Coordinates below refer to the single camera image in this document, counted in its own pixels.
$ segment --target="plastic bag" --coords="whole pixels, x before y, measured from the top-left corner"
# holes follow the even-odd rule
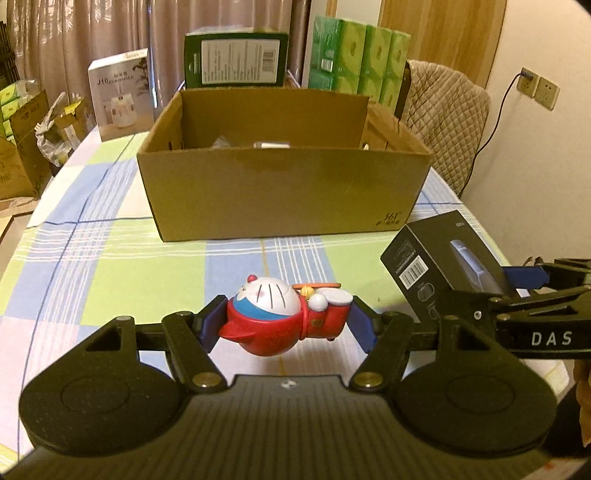
[[[69,141],[64,141],[54,128],[53,112],[61,112],[68,106],[68,100],[65,92],[61,92],[59,97],[53,103],[47,115],[40,124],[35,126],[35,136],[37,137],[37,146],[43,156],[53,163],[56,167],[61,167],[70,156],[73,150]]]

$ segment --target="plaid tablecloth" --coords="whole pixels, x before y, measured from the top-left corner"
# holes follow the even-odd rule
[[[154,323],[178,310],[197,312],[215,295],[234,295],[249,274],[338,281],[376,309],[404,308],[379,260],[395,232],[163,243],[135,159],[144,138],[101,143],[94,130],[43,194],[0,281],[0,471],[31,448],[18,421],[24,385],[117,315]],[[459,210],[506,263],[432,170],[411,220],[450,210]],[[348,382],[364,354],[345,329],[334,342],[306,339],[273,358],[221,339],[212,358],[229,382],[237,373],[335,372]],[[141,359],[168,371],[160,353],[141,352]]]

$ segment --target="open cardboard box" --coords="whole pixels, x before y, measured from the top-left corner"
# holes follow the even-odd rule
[[[45,90],[20,107],[10,117],[14,145],[0,138],[0,199],[39,198],[51,178],[49,162],[37,147],[35,125],[47,112]]]
[[[222,135],[240,146],[210,148]],[[367,97],[252,87],[177,93],[138,164],[160,237],[182,241],[397,230],[431,156]]]

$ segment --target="beige wall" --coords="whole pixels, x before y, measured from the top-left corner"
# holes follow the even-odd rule
[[[591,258],[591,17],[574,0],[507,2],[484,138],[522,66],[560,86],[556,107],[513,88],[463,200],[513,264]]]
[[[381,0],[339,0],[336,16],[368,25],[378,25]]]

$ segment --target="barcode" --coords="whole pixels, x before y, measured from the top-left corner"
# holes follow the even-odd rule
[[[275,67],[275,50],[265,50],[262,53],[262,71],[272,72]]]
[[[417,255],[417,257],[410,262],[410,265],[400,274],[400,280],[408,290],[425,274],[427,270],[429,269],[425,265],[425,262],[419,255]]]
[[[329,59],[322,59],[320,62],[320,69],[332,73],[333,61]]]

